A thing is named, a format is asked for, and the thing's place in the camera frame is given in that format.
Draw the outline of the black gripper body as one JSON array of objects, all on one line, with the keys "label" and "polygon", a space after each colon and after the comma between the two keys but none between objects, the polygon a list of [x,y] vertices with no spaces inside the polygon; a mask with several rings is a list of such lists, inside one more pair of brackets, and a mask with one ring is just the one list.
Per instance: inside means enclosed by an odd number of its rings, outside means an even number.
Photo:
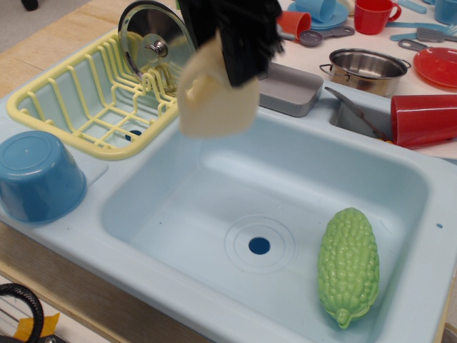
[{"label": "black gripper body", "polygon": [[277,1],[180,1],[184,23],[199,48],[217,31],[253,41],[266,57],[282,52],[276,20],[282,15]]}]

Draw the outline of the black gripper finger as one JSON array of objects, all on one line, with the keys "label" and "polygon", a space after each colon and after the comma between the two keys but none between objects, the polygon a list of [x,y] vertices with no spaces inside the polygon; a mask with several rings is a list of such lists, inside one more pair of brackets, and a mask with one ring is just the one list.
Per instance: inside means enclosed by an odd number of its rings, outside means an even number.
[{"label": "black gripper finger", "polygon": [[221,29],[219,36],[228,80],[232,87],[241,87],[252,78],[266,75],[270,58],[254,39],[229,29]]}]

